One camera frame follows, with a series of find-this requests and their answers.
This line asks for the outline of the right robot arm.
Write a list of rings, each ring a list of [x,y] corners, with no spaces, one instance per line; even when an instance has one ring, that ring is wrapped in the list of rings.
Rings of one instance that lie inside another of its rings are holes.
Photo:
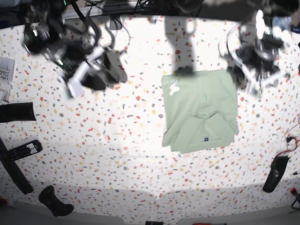
[[[115,41],[121,21],[110,17],[102,45],[101,28],[84,15],[75,0],[34,0],[25,7],[23,47],[31,55],[43,55],[62,69],[59,82],[67,98],[79,98],[84,88],[104,91],[128,79]]]

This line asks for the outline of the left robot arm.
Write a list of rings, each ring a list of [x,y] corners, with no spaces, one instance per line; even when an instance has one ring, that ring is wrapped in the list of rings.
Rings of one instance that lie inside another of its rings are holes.
[[[255,23],[233,26],[218,44],[234,81],[249,95],[261,98],[266,88],[277,87],[291,73],[280,60],[292,43],[292,13],[279,8],[259,9]]]

